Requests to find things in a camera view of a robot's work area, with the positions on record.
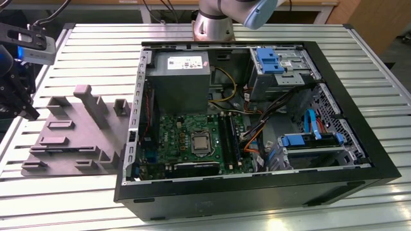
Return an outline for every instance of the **ram slot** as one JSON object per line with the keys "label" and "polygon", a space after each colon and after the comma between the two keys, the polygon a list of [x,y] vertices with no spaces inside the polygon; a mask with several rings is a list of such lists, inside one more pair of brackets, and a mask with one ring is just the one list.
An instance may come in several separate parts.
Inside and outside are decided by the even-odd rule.
{"label": "ram slot", "polygon": [[223,115],[219,115],[219,133],[220,133],[220,144],[223,149],[224,165],[227,169],[232,169],[233,164],[236,162],[236,157],[229,144],[229,137],[231,137],[229,126],[225,121],[225,116]]}

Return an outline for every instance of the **metal workbench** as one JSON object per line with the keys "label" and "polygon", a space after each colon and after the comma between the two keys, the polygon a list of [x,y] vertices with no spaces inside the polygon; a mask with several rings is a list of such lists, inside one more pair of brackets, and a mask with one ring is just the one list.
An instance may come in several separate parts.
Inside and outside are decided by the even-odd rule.
{"label": "metal workbench", "polygon": [[275,25],[257,31],[235,26],[235,34],[236,40],[319,43],[403,177],[328,206],[148,223],[113,203],[115,175],[23,177],[21,162],[49,114],[49,97],[69,96],[76,84],[89,84],[104,102],[131,102],[141,41],[192,40],[191,25],[76,25],[63,31],[55,66],[45,66],[36,80],[40,118],[16,118],[0,145],[0,229],[410,230],[411,97],[356,32],[334,25]]}

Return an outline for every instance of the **wire bundle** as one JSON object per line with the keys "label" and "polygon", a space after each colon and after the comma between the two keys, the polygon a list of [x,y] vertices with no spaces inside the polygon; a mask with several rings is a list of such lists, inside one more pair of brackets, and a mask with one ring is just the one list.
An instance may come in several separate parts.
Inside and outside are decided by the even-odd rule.
{"label": "wire bundle", "polygon": [[[167,9],[169,10],[168,12],[171,12],[171,13],[173,14],[173,17],[175,17],[175,23],[179,23],[177,14],[176,14],[176,11],[175,11],[175,8],[173,8],[173,6],[172,6],[171,1],[169,1],[169,0],[167,0],[167,2],[168,2],[168,4],[169,4],[169,6],[165,4],[164,0],[160,0],[160,1],[161,1],[163,5],[167,7]],[[148,11],[148,13],[149,13],[151,17],[152,17],[152,18],[153,18],[153,19],[155,19],[159,23],[163,23],[163,21],[161,21],[161,20],[159,20],[159,19],[153,16],[152,11],[151,11],[151,10],[149,10],[149,8],[148,8],[148,5],[147,5],[145,0],[143,0],[143,3],[144,3],[145,9],[147,9],[147,11]]]}
{"label": "wire bundle", "polygon": [[0,12],[4,10],[4,8],[12,3],[12,0],[5,0],[1,4],[0,4]]}
{"label": "wire bundle", "polygon": [[60,8],[56,10],[56,12],[48,18],[39,19],[37,21],[35,21],[33,26],[41,26],[45,23],[49,23],[52,20],[55,20],[59,14],[61,13],[61,11],[67,8],[69,2],[71,0],[65,0],[65,2],[60,6]]}

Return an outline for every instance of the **blue connector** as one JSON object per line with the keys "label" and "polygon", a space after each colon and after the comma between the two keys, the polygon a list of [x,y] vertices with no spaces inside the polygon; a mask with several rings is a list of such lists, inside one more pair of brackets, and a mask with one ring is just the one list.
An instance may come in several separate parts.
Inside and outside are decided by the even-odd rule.
{"label": "blue connector", "polygon": [[273,52],[272,48],[257,48],[256,49],[256,58],[261,64],[261,72],[264,74],[283,74],[284,68],[279,63],[279,57]]}
{"label": "blue connector", "polygon": [[339,141],[339,145],[343,145],[344,143],[344,136],[340,133],[335,134],[336,140]]}
{"label": "blue connector", "polygon": [[301,135],[288,135],[288,136],[284,136],[281,138],[281,141],[283,141],[283,146],[284,147],[287,147],[289,145],[295,146],[295,145],[304,145],[306,144]]}
{"label": "blue connector", "polygon": [[307,133],[310,132],[310,124],[312,127],[312,133],[315,135],[315,139],[319,140],[322,138],[322,135],[319,132],[319,127],[316,126],[315,112],[312,109],[308,109],[304,114],[304,132]]}

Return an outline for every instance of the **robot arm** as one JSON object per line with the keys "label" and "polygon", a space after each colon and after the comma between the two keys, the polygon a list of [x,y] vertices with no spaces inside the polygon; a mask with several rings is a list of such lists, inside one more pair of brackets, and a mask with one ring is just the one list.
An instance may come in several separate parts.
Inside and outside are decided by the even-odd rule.
{"label": "robot arm", "polygon": [[227,41],[233,37],[232,20],[259,29],[285,0],[200,0],[195,22],[197,40]]}

